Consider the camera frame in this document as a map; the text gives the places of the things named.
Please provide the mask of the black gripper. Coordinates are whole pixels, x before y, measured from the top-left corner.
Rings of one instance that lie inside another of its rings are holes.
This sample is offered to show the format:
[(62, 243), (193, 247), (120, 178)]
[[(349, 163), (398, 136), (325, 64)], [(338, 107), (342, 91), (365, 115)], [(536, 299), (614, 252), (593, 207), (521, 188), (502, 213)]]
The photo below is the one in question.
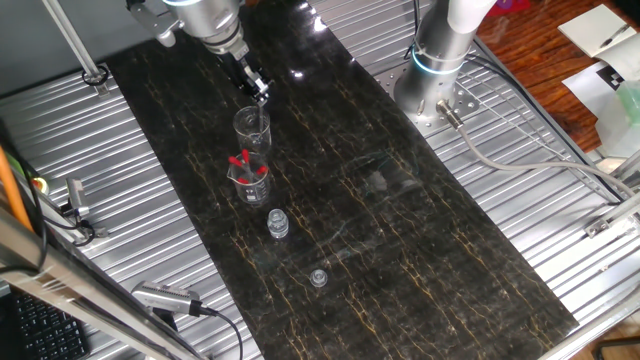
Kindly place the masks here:
[(232, 53), (219, 55), (220, 67), (236, 87), (242, 89), (258, 106), (264, 106), (269, 101), (271, 79), (261, 75), (261, 66), (248, 47), (244, 47), (238, 55), (239, 58)]

